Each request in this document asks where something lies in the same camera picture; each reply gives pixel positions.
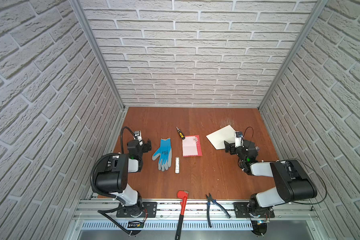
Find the cream envelope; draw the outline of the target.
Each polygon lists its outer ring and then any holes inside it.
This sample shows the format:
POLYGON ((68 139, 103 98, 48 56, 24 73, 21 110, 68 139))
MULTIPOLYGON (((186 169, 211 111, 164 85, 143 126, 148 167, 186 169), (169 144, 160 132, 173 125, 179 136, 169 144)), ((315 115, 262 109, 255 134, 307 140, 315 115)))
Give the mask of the cream envelope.
POLYGON ((226 141, 229 144, 232 144, 235 142, 235 130, 231 125, 228 125, 224 128, 221 128, 220 130, 217 130, 209 135, 207 135, 207 139, 210 141, 210 143, 214 146, 216 150, 224 150, 225 144, 224 141, 226 141))

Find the pink white letter card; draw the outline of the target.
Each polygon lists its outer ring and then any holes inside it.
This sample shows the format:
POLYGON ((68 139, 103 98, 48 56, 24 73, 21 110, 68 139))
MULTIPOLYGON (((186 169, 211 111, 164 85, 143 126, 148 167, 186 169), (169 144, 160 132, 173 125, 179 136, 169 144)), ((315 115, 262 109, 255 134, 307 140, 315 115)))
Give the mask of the pink white letter card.
POLYGON ((182 143, 183 157, 200 157, 203 155, 200 136, 186 136, 182 143))

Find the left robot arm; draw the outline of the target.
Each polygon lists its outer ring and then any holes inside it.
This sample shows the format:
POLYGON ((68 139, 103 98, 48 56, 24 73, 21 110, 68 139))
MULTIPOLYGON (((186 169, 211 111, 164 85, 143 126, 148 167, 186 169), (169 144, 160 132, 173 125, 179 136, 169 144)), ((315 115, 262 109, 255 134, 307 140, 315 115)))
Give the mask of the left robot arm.
POLYGON ((110 153, 94 164, 90 173, 93 192, 115 199, 126 215, 137 218, 144 213, 141 194, 128 184, 128 174, 143 168, 143 154, 152 150, 151 141, 132 140, 127 143, 128 153, 110 153))

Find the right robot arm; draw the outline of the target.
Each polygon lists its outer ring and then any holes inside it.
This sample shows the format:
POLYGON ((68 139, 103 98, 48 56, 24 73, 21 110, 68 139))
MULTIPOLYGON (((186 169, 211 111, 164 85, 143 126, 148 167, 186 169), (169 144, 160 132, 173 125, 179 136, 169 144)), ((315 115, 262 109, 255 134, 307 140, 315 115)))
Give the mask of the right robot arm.
POLYGON ((225 152, 239 157, 238 165, 244 173, 274 179, 274 188, 251 195, 246 211, 252 218, 269 217, 274 206, 317 196, 317 187, 299 161, 258 162, 258 149, 247 140, 224 141, 224 145, 225 152))

